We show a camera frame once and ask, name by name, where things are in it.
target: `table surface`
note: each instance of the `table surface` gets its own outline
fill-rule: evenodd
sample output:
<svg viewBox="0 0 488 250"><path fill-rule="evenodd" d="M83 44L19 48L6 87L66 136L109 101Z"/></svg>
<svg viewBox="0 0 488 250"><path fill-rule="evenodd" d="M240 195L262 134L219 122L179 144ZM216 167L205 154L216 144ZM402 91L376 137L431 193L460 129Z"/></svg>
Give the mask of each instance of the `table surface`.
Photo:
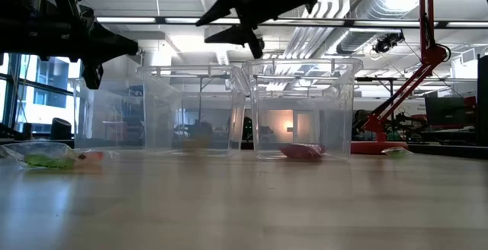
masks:
<svg viewBox="0 0 488 250"><path fill-rule="evenodd" d="M125 152L75 171L0 160L0 249L488 249L488 163Z"/></svg>

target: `transparent plastic container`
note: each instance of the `transparent plastic container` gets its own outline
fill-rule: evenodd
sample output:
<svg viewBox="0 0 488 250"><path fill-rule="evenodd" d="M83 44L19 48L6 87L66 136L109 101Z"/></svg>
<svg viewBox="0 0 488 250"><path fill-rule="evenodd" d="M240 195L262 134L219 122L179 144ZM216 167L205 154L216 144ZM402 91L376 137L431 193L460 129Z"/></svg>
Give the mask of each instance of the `transparent plastic container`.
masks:
<svg viewBox="0 0 488 250"><path fill-rule="evenodd" d="M167 118L181 93L157 79L102 79L98 90L71 79L75 97L75 147L80 149L168 149Z"/></svg>
<svg viewBox="0 0 488 250"><path fill-rule="evenodd" d="M141 67L146 79L157 78L181 93L181 103L168 126L172 153L221 156L240 150L249 84L234 66Z"/></svg>
<svg viewBox="0 0 488 250"><path fill-rule="evenodd" d="M325 147L325 159L349 157L354 75L361 60L270 59L243 68L259 158L283 159L280 149L290 143Z"/></svg>

